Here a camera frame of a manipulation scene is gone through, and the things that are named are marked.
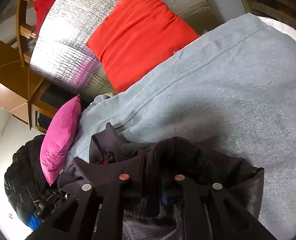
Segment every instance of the black jacket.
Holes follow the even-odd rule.
[[[42,194],[49,185],[40,165],[40,148],[45,135],[27,142],[14,155],[13,163],[5,173],[5,192],[21,221],[28,226],[34,203],[26,186],[32,185],[36,194]]]
[[[89,162],[93,163],[91,168],[75,158],[68,169],[74,175],[62,172],[59,177],[60,191],[74,194],[84,183],[109,184],[127,173],[142,184],[144,192],[144,201],[128,206],[129,214],[154,217],[160,211],[160,174],[166,170],[173,175],[186,175],[198,184],[221,183],[246,210],[259,217],[264,169],[184,138],[173,137],[153,144],[130,143],[118,136],[108,123],[104,131],[91,138]]]

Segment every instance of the wooden chair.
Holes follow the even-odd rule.
[[[16,11],[16,36],[17,36],[17,46],[21,59],[21,65],[23,67],[28,67],[30,65],[30,59],[32,52],[29,51],[28,43],[32,39],[37,39],[34,30],[35,27],[26,23],[26,11],[27,4],[34,2],[35,0],[19,0],[17,4]],[[55,113],[58,111],[57,108],[51,106],[50,104],[41,100],[43,94],[50,87],[51,82],[42,78],[39,85],[36,87],[34,93],[30,95],[28,100],[28,115],[29,115],[29,127],[39,130],[43,133],[47,129],[40,127],[38,124],[38,116],[40,114],[45,115],[52,119]]]
[[[250,12],[252,14],[261,16],[260,13],[270,16],[271,18],[280,20],[281,22],[296,29],[296,17],[290,12],[293,10],[296,12],[296,6],[290,0],[274,0],[279,3],[284,8],[288,7],[287,10],[277,10],[266,4],[257,2],[257,0],[241,0],[242,5],[246,13]]]
[[[23,66],[29,66],[31,59],[31,52],[28,48],[28,42],[31,39],[36,39],[34,33],[35,27],[26,23],[26,10],[27,3],[34,2],[35,0],[19,0],[16,11],[16,36],[17,46],[21,57]]]

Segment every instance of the light blue blanket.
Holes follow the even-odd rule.
[[[181,136],[265,168],[260,222],[296,235],[296,41],[247,14],[206,33],[82,113],[66,165],[110,122],[127,140]]]

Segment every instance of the grey fleece blanket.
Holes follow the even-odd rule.
[[[110,122],[132,142],[181,136],[264,167],[259,221],[296,235],[296,41],[246,14],[206,33],[127,91],[82,113],[66,165]]]

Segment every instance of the black puffy jacket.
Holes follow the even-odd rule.
[[[39,155],[45,135],[38,135],[13,155],[13,163],[5,173],[5,192],[20,220],[28,226],[34,203],[26,188],[33,185],[42,195],[49,185],[44,177]]]

